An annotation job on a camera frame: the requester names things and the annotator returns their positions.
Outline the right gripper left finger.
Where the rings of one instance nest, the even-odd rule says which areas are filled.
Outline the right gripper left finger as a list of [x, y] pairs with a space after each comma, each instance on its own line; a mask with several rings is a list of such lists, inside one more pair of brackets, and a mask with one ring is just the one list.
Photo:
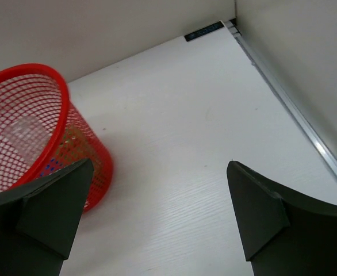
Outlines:
[[0, 275], [59, 275], [70, 256], [93, 164], [82, 159], [0, 192]]

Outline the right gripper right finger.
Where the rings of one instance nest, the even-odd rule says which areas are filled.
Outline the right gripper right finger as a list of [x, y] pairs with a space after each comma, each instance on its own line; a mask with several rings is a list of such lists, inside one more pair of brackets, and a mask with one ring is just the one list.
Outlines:
[[254, 275], [337, 275], [337, 205], [231, 161], [228, 187]]

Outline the blue label clear bottle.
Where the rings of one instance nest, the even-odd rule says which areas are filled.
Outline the blue label clear bottle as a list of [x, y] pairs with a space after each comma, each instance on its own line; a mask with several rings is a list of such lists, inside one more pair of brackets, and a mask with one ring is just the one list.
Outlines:
[[45, 177], [49, 174], [53, 174], [54, 172], [60, 170], [64, 166], [63, 158], [60, 155], [56, 155], [48, 161], [48, 163], [44, 166], [44, 168], [40, 171], [39, 177]]

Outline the green plastic bottle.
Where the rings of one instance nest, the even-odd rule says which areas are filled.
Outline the green plastic bottle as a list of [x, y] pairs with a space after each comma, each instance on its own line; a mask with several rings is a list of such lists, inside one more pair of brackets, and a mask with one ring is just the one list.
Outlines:
[[95, 171], [99, 171], [102, 168], [96, 151], [87, 141], [85, 134], [75, 126], [65, 129], [59, 147], [56, 150], [56, 155], [62, 156], [64, 166], [69, 166], [81, 159], [89, 158], [93, 162]]

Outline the small clear plastic bottle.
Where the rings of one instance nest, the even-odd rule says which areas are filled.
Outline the small clear plastic bottle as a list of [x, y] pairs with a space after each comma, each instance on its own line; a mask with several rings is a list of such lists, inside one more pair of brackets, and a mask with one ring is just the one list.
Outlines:
[[49, 133], [35, 116], [25, 116], [7, 126], [3, 135], [26, 164], [32, 165], [49, 140]]

